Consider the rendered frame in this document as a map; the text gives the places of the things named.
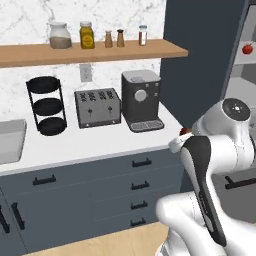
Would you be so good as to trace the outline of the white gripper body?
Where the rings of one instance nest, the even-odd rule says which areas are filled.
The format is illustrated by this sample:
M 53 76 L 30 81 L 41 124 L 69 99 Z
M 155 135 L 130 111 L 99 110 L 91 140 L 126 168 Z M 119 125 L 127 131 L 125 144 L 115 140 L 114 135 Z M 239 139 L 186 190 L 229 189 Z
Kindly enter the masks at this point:
M 191 132 L 180 135 L 169 142 L 169 149 L 173 154 L 179 152 L 183 146 L 183 144 L 192 137 L 193 134 Z

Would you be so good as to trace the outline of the dark grey coffee machine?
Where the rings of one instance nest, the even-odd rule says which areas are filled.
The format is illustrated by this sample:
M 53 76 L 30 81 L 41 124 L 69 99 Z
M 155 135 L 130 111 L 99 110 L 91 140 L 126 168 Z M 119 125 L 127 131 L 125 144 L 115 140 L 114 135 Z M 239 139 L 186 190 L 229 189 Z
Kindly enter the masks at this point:
M 121 74 L 122 113 L 134 133 L 164 128 L 158 117 L 161 78 L 151 70 Z

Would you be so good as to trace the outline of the dark grey tall fridge panel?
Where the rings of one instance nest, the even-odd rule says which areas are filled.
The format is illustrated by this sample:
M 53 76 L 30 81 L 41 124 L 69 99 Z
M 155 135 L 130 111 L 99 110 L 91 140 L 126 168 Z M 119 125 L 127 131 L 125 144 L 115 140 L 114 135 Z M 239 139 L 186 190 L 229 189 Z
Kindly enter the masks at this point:
M 225 96 L 250 0 L 167 0 L 164 39 L 188 51 L 161 61 L 161 103 L 190 127 Z

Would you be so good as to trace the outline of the grey four-slot toaster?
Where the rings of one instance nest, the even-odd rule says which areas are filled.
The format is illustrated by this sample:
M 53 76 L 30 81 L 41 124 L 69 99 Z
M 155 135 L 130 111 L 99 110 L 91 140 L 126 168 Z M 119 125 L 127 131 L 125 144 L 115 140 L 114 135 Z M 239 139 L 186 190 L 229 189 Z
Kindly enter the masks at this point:
M 113 88 L 75 91 L 79 128 L 90 128 L 121 122 L 121 100 Z

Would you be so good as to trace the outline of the grey fridge drawer front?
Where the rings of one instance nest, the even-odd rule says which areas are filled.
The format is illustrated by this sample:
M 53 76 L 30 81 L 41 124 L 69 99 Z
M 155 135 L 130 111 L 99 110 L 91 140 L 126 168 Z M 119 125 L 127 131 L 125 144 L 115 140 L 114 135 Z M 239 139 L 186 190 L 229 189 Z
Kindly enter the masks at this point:
M 213 175 L 212 180 L 224 212 L 234 219 L 256 223 L 256 184 L 227 190 L 225 177 L 233 181 L 256 178 L 256 168 L 224 175 Z

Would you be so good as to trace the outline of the open fridge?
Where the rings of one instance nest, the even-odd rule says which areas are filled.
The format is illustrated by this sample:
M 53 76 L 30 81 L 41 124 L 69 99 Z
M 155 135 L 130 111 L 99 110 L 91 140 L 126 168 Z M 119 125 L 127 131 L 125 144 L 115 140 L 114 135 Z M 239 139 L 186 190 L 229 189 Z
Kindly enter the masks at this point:
M 244 54 L 242 48 L 248 43 L 252 44 L 253 52 Z M 256 111 L 256 0 L 246 0 L 222 97 L 238 98 Z

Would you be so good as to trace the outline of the wide grey drawer front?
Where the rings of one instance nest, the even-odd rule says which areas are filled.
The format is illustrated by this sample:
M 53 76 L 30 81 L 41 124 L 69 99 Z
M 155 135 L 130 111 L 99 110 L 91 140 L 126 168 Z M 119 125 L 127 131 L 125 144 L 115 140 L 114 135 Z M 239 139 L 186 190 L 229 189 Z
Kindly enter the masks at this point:
M 43 179 L 52 175 L 55 175 L 56 182 L 38 186 L 32 184 L 35 177 Z M 86 179 L 87 175 L 83 174 L 81 169 L 70 165 L 2 176 L 0 177 L 0 188 L 5 196 L 11 196 L 79 184 Z

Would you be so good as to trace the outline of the red and white spice bottle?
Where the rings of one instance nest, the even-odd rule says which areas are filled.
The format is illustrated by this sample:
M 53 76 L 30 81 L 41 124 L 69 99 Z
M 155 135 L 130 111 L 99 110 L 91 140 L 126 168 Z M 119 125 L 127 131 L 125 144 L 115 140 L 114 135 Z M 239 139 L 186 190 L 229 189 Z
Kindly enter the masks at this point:
M 147 43 L 147 25 L 139 26 L 139 45 L 145 46 Z

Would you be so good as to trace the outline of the black three-tier stand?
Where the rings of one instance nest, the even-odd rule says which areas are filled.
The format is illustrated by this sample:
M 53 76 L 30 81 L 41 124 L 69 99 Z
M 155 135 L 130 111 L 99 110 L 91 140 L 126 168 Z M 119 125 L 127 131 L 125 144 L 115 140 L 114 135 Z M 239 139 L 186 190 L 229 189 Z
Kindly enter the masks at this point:
M 55 136 L 67 128 L 61 82 L 53 76 L 40 76 L 26 82 L 30 105 L 37 131 L 44 136 Z M 58 92 L 58 97 L 33 100 L 33 94 L 44 95 Z

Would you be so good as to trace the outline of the yellow jar with lid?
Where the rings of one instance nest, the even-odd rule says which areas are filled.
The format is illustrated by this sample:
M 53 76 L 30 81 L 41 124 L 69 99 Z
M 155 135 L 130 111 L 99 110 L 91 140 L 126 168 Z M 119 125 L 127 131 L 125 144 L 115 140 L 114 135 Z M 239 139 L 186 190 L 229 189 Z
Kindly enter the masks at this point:
M 94 49 L 94 32 L 92 23 L 89 21 L 80 22 L 80 45 L 82 49 Z

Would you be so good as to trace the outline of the grey cupboard door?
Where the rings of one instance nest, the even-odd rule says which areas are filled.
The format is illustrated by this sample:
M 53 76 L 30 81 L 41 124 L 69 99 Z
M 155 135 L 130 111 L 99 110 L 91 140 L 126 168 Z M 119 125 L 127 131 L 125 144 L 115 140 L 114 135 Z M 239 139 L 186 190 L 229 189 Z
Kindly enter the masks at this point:
M 55 188 L 46 191 L 7 196 L 25 221 L 20 230 L 29 253 L 48 249 L 93 236 L 89 193 L 82 186 Z

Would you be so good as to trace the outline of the glass jar with brown contents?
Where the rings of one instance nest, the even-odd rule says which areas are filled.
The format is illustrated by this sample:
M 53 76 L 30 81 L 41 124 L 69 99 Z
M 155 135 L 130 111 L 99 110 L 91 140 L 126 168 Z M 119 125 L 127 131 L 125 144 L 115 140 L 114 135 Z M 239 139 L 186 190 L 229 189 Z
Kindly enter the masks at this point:
M 53 49 L 68 49 L 72 46 L 71 36 L 64 22 L 51 21 L 49 41 Z

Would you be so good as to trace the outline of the grey sink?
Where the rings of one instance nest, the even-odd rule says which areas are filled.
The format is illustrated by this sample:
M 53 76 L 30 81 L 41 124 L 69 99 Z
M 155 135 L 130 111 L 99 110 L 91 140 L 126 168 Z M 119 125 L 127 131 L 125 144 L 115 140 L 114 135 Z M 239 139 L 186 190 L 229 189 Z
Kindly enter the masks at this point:
M 0 164 L 13 163 L 20 160 L 26 129 L 25 119 L 0 122 Z

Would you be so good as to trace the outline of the white wall outlet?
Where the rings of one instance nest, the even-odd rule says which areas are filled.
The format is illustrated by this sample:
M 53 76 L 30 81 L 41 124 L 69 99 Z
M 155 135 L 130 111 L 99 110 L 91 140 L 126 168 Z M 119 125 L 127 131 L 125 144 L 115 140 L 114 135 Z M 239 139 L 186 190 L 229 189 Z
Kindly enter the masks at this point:
M 82 82 L 92 81 L 92 68 L 90 64 L 80 64 L 80 78 Z

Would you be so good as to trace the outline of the wooden wall shelf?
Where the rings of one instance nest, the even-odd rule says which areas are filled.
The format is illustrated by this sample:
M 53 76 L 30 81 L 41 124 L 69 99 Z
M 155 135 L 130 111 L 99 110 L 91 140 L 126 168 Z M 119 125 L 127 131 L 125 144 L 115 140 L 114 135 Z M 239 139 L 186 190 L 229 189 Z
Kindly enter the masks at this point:
M 48 44 L 5 45 L 0 46 L 0 68 L 187 56 L 186 49 L 164 39 L 150 39 L 145 46 L 128 40 L 121 48 L 106 48 L 103 42 L 96 42 L 94 49 L 82 49 L 79 43 L 69 49 L 52 49 Z

